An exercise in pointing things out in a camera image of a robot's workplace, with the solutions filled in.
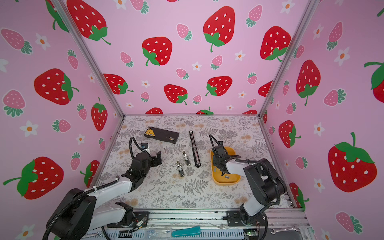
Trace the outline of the black stapler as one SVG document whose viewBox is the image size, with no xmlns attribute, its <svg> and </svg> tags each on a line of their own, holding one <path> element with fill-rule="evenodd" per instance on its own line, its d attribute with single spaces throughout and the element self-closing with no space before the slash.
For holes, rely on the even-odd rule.
<svg viewBox="0 0 384 240">
<path fill-rule="evenodd" d="M 200 157 L 199 157 L 199 153 L 198 153 L 198 149 L 197 149 L 197 145 L 196 145 L 193 131 L 189 131 L 189 135 L 190 135 L 190 139 L 192 142 L 192 151 L 193 151 L 195 166 L 197 168 L 200 168 L 201 167 L 201 161 L 200 161 Z"/>
</svg>

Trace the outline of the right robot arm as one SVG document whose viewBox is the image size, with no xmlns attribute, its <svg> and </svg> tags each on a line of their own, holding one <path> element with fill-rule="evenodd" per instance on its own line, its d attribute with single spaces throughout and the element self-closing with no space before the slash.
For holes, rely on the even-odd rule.
<svg viewBox="0 0 384 240">
<path fill-rule="evenodd" d="M 267 159 L 242 160 L 239 155 L 229 155 L 222 144 L 213 147 L 212 151 L 213 165 L 222 175 L 239 175 L 249 183 L 253 195 L 241 205 L 239 217 L 245 225 L 253 224 L 268 208 L 281 203 L 288 188 Z"/>
</svg>

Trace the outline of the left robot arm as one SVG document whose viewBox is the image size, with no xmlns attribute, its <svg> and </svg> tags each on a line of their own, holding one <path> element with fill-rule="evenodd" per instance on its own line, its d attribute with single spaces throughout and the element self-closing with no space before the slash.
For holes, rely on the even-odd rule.
<svg viewBox="0 0 384 240">
<path fill-rule="evenodd" d="M 61 201 L 46 224 L 43 239 L 54 234 L 61 240 L 80 240 L 92 230 L 112 223 L 128 226 L 134 220 L 133 208 L 124 202 L 116 202 L 104 208 L 106 202 L 136 190 L 152 167 L 162 164 L 162 153 L 151 156 L 142 150 L 132 159 L 130 168 L 114 181 L 86 190 L 74 188 Z"/>
</svg>

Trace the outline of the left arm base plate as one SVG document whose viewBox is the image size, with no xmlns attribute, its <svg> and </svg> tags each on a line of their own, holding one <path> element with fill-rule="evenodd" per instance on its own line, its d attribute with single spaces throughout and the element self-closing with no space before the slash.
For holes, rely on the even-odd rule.
<svg viewBox="0 0 384 240">
<path fill-rule="evenodd" d="M 149 218 L 150 212 L 132 212 L 128 214 L 127 217 L 124 217 L 118 223 L 108 224 L 108 228 L 133 228 L 138 222 L 140 222 L 144 218 Z"/>
</svg>

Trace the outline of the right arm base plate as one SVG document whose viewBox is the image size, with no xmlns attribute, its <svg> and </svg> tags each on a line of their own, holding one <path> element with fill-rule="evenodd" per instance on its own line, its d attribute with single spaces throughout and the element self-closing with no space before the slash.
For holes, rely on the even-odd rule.
<svg viewBox="0 0 384 240">
<path fill-rule="evenodd" d="M 265 227 L 268 220 L 265 213 L 250 217 L 242 211 L 227 211 L 222 219 L 227 221 L 229 227 Z"/>
</svg>

